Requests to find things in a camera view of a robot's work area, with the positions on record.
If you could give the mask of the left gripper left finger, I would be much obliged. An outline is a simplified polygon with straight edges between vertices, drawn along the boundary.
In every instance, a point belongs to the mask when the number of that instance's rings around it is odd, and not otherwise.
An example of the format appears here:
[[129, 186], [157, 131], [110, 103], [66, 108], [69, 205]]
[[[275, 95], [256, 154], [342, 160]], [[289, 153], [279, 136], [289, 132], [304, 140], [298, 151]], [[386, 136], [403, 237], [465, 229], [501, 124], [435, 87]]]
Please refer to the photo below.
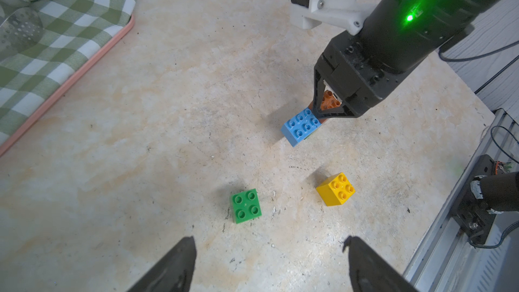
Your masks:
[[184, 237], [128, 291], [189, 291], [196, 258], [194, 237]]

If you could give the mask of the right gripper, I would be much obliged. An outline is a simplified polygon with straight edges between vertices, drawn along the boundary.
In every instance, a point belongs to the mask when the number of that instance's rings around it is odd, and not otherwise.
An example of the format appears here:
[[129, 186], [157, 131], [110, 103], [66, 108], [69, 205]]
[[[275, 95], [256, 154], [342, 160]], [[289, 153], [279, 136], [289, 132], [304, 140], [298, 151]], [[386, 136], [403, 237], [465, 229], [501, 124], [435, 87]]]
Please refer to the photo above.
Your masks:
[[[404, 72], [393, 74], [373, 66], [361, 48], [358, 37], [344, 31], [331, 39], [318, 58], [312, 105], [317, 119], [359, 118], [405, 80]], [[322, 110], [327, 85], [341, 104]]]

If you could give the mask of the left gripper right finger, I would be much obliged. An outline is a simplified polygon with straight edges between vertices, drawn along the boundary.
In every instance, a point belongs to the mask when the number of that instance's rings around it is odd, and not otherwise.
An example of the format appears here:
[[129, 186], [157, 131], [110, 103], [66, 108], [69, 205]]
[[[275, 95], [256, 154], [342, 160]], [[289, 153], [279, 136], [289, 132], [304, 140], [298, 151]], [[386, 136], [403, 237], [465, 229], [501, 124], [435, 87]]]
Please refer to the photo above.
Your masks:
[[343, 251], [347, 247], [350, 281], [354, 292], [418, 291], [361, 238], [348, 236], [344, 241]]

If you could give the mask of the orange lego brick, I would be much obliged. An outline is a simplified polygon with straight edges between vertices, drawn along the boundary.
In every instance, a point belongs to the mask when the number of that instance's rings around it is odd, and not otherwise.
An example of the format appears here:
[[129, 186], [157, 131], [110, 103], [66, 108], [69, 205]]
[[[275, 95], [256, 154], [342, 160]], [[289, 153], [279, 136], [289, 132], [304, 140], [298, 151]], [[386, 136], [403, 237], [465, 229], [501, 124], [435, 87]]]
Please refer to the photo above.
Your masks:
[[[312, 106], [313, 106], [313, 101], [309, 104], [308, 108], [312, 109]], [[320, 104], [320, 110], [321, 111], [326, 111], [326, 110], [329, 110], [329, 109], [338, 108], [340, 106], [341, 106], [341, 103], [340, 103], [339, 100], [336, 99], [334, 93], [332, 91], [330, 91], [330, 90], [326, 90], [324, 92], [323, 99], [322, 99], [322, 102]], [[328, 119], [320, 118], [318, 120], [319, 120], [319, 123], [323, 124]], [[313, 125], [315, 125], [314, 123], [315, 123], [314, 121], [310, 120], [310, 125], [313, 126]]]

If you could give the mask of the light blue long lego brick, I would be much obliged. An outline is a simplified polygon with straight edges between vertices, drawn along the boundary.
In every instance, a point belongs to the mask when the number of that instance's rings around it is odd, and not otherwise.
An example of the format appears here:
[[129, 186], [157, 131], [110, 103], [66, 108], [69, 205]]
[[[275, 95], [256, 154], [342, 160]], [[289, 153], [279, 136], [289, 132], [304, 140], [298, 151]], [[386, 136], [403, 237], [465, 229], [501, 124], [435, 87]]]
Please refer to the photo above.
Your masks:
[[281, 131], [292, 147], [306, 140], [325, 120], [318, 119], [311, 109], [306, 108], [286, 121]]

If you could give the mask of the yellow lego brick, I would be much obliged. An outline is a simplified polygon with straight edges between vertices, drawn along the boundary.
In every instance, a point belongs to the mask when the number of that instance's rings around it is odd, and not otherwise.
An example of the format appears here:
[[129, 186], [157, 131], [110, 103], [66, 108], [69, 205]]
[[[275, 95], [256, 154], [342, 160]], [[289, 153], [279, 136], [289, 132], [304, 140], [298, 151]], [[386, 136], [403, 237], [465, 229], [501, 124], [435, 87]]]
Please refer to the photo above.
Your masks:
[[355, 193], [354, 186], [342, 172], [328, 177], [316, 190], [326, 206], [343, 205]]

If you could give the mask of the green lego brick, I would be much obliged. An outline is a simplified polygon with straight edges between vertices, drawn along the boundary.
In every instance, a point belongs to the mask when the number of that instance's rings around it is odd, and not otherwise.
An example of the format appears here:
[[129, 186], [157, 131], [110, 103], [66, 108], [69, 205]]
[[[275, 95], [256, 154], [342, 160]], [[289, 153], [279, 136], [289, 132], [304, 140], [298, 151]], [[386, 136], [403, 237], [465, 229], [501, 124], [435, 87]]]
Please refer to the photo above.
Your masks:
[[231, 196], [232, 214], [236, 224], [244, 223], [262, 216], [256, 189], [240, 192]]

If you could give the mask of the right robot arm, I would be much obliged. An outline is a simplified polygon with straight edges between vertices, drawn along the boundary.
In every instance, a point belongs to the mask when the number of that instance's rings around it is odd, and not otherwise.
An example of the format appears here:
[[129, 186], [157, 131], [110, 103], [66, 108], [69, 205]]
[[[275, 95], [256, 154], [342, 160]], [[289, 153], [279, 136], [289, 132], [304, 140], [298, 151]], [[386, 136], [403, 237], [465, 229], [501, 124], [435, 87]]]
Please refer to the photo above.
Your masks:
[[381, 0], [356, 35], [332, 38], [314, 67], [312, 111], [358, 118], [386, 99], [436, 49], [468, 34], [500, 0]]

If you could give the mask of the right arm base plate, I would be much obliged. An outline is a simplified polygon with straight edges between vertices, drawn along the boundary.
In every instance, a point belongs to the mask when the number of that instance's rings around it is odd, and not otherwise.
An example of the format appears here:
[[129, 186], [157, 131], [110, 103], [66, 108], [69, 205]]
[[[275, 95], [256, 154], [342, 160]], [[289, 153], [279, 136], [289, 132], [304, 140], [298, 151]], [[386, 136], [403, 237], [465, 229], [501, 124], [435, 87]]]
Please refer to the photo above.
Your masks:
[[471, 182], [483, 177], [495, 176], [496, 164], [489, 155], [480, 155], [451, 208], [451, 216], [475, 245], [487, 244], [496, 215], [490, 214], [487, 205], [474, 196]]

